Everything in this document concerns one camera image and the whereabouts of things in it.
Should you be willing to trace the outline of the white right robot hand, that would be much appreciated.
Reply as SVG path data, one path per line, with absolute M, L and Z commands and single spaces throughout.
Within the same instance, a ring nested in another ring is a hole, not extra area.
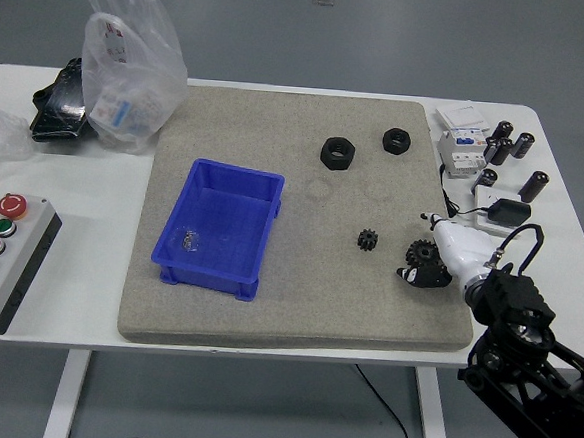
M 459 285 L 463 298 L 471 295 L 489 275 L 486 263 L 494 252 L 487 233 L 447 220 L 435 213 L 422 213 L 431 225 L 433 242 L 418 240 L 406 252 L 408 266 L 397 275 L 417 288 Z

